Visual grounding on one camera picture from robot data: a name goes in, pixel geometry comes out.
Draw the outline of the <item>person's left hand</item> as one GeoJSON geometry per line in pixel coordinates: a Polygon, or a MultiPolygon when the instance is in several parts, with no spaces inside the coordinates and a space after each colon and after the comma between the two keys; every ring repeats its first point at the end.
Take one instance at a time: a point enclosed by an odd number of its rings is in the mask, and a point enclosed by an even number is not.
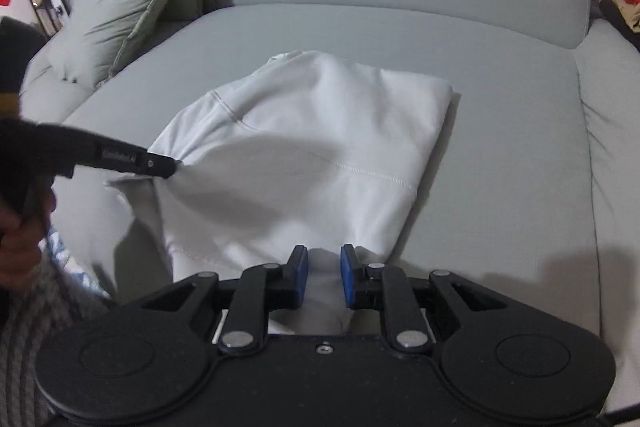
{"type": "Polygon", "coordinates": [[[56,197],[50,187],[40,192],[41,209],[35,217],[22,218],[1,203],[1,287],[26,291],[41,261],[39,243],[47,236],[56,197]]]}

